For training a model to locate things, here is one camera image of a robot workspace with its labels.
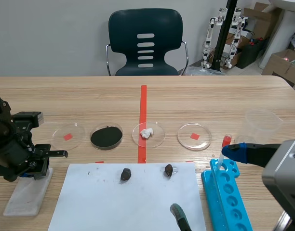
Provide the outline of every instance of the white sink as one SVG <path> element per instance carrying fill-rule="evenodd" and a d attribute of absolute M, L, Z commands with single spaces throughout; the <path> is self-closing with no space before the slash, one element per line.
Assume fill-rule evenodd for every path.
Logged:
<path fill-rule="evenodd" d="M 295 11 L 295 0 L 269 0 L 269 2 L 278 8 Z"/>
<path fill-rule="evenodd" d="M 283 9 L 284 14 L 276 33 L 273 38 L 271 38 L 268 48 L 259 63 L 259 67 L 262 69 L 267 65 L 268 60 L 273 53 L 277 53 L 288 48 L 291 38 L 295 33 L 295 0 L 269 1 L 273 6 Z"/>

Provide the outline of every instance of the black pole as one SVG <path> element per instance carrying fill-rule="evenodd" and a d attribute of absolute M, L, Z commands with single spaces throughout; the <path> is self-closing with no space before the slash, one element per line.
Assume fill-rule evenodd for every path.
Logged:
<path fill-rule="evenodd" d="M 217 45 L 216 45 L 215 53 L 214 53 L 214 59 L 213 59 L 212 66 L 211 66 L 211 69 L 216 70 L 216 71 L 220 71 L 221 57 L 223 55 L 228 32 L 231 27 L 231 22 L 232 22 L 232 18 L 234 15 L 234 11 L 235 11 L 237 2 L 238 2 L 238 0 L 228 0 L 228 2 L 227 2 L 226 7 L 228 9 L 228 12 L 226 15 L 226 20 L 223 22 L 223 24 L 220 28 L 219 37 L 218 37 L 218 41 L 217 41 Z"/>

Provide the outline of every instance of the red cap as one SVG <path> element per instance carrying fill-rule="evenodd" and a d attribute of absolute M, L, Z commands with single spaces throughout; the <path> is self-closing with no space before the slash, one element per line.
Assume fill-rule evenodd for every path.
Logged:
<path fill-rule="evenodd" d="M 225 147 L 227 145 L 230 145 L 231 143 L 231 140 L 232 140 L 232 137 L 231 135 L 225 135 L 224 139 L 223 139 L 223 144 L 222 144 L 222 147 Z"/>

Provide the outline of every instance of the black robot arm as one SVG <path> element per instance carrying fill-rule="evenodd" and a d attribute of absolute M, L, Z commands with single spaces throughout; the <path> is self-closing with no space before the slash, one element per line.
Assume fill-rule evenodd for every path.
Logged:
<path fill-rule="evenodd" d="M 0 98 L 0 176 L 14 181 L 17 177 L 46 176 L 50 157 L 68 156 L 67 151 L 50 151 L 50 144 L 32 143 L 31 129 L 43 123 L 41 112 L 19 112 L 13 116 L 10 106 Z"/>

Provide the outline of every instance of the white paper sheet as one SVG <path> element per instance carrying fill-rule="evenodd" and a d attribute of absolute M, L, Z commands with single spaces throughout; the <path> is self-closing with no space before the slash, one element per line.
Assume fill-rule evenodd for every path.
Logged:
<path fill-rule="evenodd" d="M 192 231 L 206 231 L 193 163 L 71 164 L 48 231 L 180 231 L 179 204 Z M 120 180 L 124 168 L 131 178 Z"/>

